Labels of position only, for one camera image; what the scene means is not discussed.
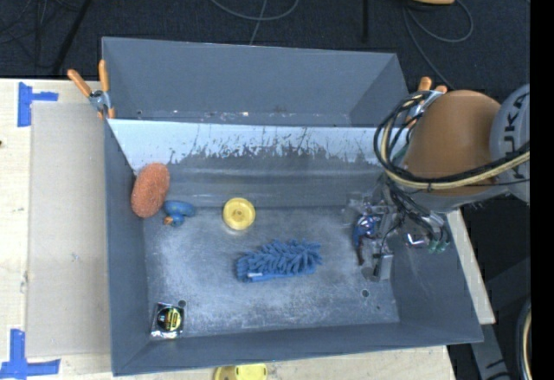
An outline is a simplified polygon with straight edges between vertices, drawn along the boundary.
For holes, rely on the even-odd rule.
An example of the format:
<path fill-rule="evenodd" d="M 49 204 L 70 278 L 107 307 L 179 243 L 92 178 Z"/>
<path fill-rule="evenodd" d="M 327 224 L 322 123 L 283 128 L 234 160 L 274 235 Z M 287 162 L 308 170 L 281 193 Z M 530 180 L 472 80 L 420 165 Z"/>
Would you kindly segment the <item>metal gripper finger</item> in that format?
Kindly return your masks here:
<path fill-rule="evenodd" d="M 348 216 L 379 216 L 379 206 L 371 202 L 370 199 L 350 198 L 345 205 L 345 215 Z"/>
<path fill-rule="evenodd" d="M 392 254 L 374 254 L 367 265 L 362 268 L 365 279 L 373 282 L 381 282 L 390 279 L 393 266 Z"/>

